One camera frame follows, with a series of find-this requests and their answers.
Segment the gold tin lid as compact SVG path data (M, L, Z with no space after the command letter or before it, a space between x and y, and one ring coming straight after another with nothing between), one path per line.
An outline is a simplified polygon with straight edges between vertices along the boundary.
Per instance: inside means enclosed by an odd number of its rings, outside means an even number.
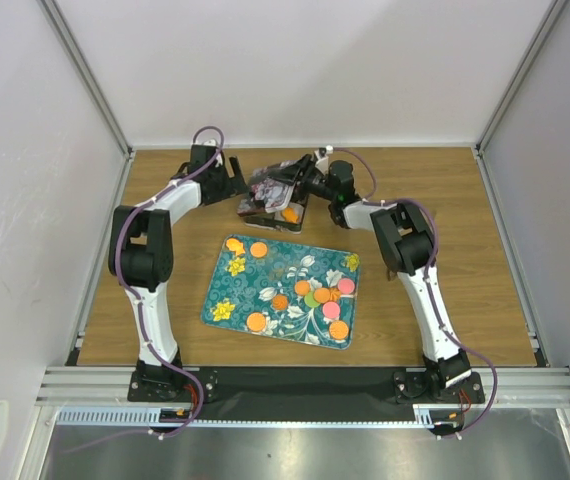
M240 217L275 213L288 206L294 186L292 183L275 179L294 161L285 161L255 169L247 181L248 192L237 208Z

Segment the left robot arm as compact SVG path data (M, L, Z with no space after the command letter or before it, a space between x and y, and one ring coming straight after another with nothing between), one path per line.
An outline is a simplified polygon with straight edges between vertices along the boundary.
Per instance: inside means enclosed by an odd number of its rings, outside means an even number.
M183 369L169 315L173 226L194 209L246 191L238 160L227 160L222 146L210 140L191 145L189 160L159 192L113 211L108 268L130 301L139 336L129 401L172 401L196 386Z

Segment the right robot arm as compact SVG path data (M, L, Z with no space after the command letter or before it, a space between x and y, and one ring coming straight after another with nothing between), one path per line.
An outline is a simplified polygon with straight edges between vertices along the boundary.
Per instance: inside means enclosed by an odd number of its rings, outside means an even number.
M279 166L267 177L326 200L336 225L375 235L384 264L400 279L419 325L427 394L439 402L457 395L472 370L440 292L439 237L426 209L408 198L374 202L359 195L353 165L328 161L325 150Z

